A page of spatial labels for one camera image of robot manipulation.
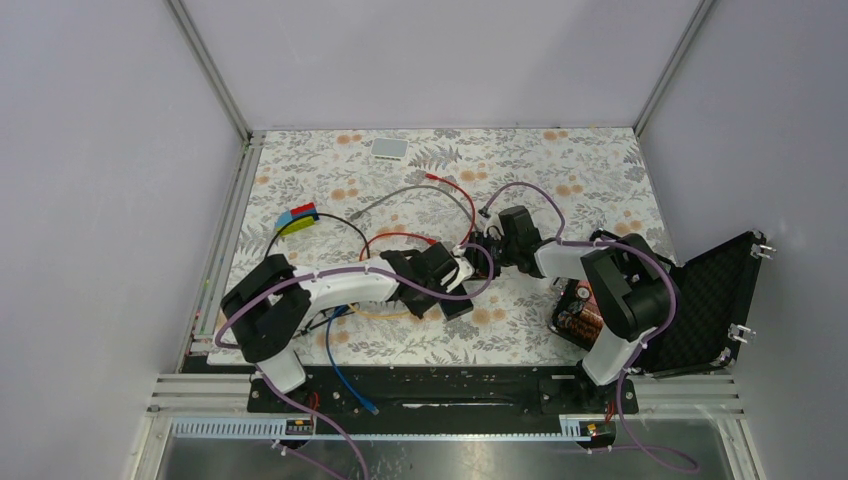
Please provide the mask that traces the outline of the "black network switch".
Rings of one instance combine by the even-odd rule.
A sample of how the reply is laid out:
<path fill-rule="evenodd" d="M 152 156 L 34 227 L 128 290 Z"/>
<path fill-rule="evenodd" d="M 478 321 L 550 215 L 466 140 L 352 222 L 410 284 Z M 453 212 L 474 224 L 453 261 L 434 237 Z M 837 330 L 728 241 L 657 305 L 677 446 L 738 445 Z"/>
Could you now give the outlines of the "black network switch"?
<path fill-rule="evenodd" d="M 446 321 L 452 321 L 470 313 L 474 305 L 470 299 L 464 300 L 440 300 L 439 306 Z"/>

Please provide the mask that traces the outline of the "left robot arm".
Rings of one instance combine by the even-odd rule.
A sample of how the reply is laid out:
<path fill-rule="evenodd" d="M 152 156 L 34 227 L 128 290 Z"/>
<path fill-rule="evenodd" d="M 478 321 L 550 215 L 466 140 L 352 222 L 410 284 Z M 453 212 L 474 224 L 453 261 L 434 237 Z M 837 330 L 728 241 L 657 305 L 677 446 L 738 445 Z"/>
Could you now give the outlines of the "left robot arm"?
<path fill-rule="evenodd" d="M 235 348 L 273 384 L 272 398 L 296 411 L 309 401 L 311 388 L 291 344 L 304 320 L 363 302 L 400 302 L 421 317 L 447 296 L 463 295 L 461 285 L 472 273 L 467 260 L 441 243 L 323 269 L 294 266 L 275 254 L 227 292 L 220 309 Z"/>

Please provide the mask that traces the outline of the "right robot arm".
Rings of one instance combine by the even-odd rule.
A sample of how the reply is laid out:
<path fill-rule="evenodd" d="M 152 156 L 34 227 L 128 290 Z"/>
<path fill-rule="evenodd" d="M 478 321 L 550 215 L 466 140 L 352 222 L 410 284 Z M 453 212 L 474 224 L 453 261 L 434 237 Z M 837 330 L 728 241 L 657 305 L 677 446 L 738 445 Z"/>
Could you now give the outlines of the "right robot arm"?
<path fill-rule="evenodd" d="M 583 378 L 573 386 L 575 402 L 597 412 L 613 398 L 613 382 L 638 357 L 647 342 L 673 321 L 678 291 L 658 257 L 638 234 L 618 240 L 565 241 L 544 239 L 524 206 L 511 207 L 486 220 L 469 242 L 485 249 L 466 257 L 483 274 L 503 268 L 547 279 L 574 279 L 589 285 L 603 320 L 599 336 L 579 363 Z"/>

